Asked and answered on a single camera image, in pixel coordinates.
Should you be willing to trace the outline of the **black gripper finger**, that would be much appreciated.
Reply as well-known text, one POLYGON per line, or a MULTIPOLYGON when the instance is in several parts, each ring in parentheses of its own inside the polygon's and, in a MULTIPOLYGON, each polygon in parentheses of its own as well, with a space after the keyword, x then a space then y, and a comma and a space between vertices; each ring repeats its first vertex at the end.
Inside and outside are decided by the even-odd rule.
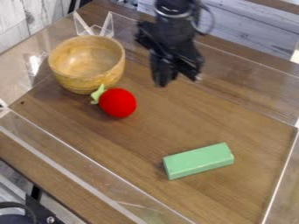
POLYGON ((174 63, 156 52, 151 52, 150 65, 154 83, 159 88, 164 88, 178 78, 179 72, 174 63))
POLYGON ((179 59, 178 70, 191 81, 196 81, 204 67, 204 62, 204 58, 195 60, 179 59))

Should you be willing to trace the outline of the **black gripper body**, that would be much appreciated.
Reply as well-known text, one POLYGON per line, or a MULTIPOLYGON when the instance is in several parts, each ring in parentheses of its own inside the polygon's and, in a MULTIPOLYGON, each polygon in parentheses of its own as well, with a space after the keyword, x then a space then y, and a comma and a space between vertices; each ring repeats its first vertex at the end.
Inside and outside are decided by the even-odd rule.
POLYGON ((162 58, 186 63, 202 63, 204 58, 196 49, 196 31, 188 18, 158 17, 154 22, 139 21, 135 41, 162 58))

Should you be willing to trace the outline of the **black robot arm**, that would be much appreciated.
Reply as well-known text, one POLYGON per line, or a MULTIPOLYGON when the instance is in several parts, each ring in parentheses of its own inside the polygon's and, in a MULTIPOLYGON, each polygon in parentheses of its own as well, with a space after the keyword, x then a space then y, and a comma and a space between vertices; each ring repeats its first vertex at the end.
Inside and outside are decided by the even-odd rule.
POLYGON ((136 23, 135 41, 150 51, 152 80, 164 88, 179 74, 198 80, 204 57, 194 39, 211 33, 215 16, 202 0, 156 0, 154 12, 154 22, 136 23))

